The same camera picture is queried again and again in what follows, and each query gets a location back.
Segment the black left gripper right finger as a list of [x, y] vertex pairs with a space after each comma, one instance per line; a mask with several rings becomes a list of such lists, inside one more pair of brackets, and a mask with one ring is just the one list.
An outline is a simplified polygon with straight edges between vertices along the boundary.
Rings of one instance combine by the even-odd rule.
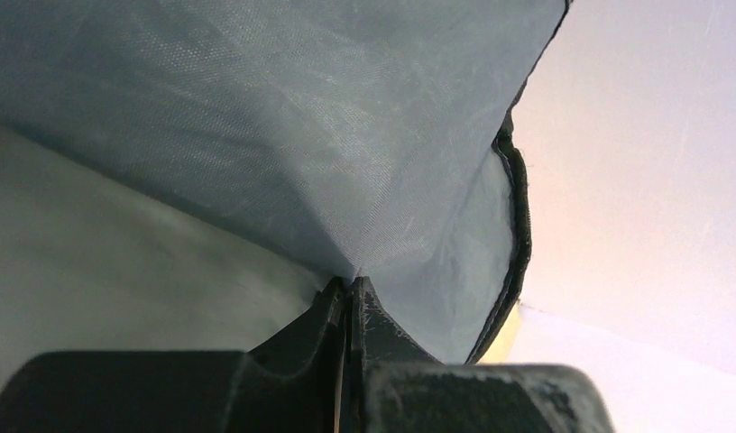
[[352, 284], [353, 432], [612, 432], [603, 398], [561, 364], [442, 364], [389, 316], [369, 279]]

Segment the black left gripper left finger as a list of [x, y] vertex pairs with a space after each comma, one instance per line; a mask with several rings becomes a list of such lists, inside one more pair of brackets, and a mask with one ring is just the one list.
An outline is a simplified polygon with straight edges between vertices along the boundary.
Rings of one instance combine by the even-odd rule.
[[37, 355], [0, 391], [0, 432], [333, 432], [343, 306], [332, 280], [248, 352]]

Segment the blue student backpack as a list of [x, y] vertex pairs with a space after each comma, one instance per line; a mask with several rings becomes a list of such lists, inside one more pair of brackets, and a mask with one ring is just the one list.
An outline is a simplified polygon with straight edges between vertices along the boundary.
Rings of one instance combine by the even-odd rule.
[[30, 358], [248, 350], [365, 277], [479, 360], [518, 248], [492, 145], [567, 1], [0, 1], [0, 391]]

